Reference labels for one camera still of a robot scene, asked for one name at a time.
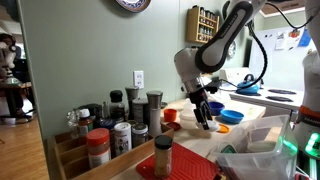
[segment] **orange bowl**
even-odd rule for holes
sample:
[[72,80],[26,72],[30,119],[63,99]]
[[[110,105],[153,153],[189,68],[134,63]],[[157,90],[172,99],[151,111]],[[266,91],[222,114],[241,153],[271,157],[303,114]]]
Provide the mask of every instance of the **orange bowl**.
[[177,110],[175,110],[175,109],[165,109],[163,111],[163,114],[164,114],[164,121],[173,122],[173,121],[176,120]]

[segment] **pepper grinder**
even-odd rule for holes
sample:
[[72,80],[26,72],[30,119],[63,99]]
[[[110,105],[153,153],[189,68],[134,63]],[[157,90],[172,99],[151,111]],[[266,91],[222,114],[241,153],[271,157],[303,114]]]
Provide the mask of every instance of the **pepper grinder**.
[[147,92],[148,103],[150,108],[149,134],[152,137],[156,137],[162,134],[160,122],[162,94],[163,93],[161,91]]
[[125,89],[126,89],[126,93],[127,93],[127,97],[128,97],[128,105],[129,105],[128,119],[133,120],[134,115],[133,115],[132,101],[138,97],[139,87],[138,86],[128,86]]

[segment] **red cutting board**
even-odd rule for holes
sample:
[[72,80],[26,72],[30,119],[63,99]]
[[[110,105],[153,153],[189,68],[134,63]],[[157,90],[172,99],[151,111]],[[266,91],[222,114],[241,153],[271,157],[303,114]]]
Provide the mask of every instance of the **red cutting board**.
[[[154,155],[151,155],[136,166],[136,170],[147,180],[154,180]],[[173,143],[172,171],[167,180],[213,180],[218,174],[218,166],[189,149]]]

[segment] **wall outlet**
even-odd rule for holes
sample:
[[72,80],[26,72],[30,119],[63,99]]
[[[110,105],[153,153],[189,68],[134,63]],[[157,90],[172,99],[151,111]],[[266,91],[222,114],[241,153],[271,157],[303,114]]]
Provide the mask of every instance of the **wall outlet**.
[[144,88],[144,75],[143,71],[133,71],[133,85],[138,86],[139,89]]

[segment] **spice rack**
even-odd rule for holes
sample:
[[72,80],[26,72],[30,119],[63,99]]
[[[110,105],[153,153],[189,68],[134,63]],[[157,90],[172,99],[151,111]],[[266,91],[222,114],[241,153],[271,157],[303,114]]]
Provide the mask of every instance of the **spice rack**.
[[[163,134],[173,138],[172,128],[161,124],[161,129]],[[149,136],[146,143],[90,169],[86,144],[79,144],[78,139],[72,139],[70,132],[58,134],[52,137],[50,142],[55,151],[59,179],[62,180],[110,179],[154,153],[154,139]]]
[[207,43],[217,33],[219,16],[194,6],[188,10],[187,41]]

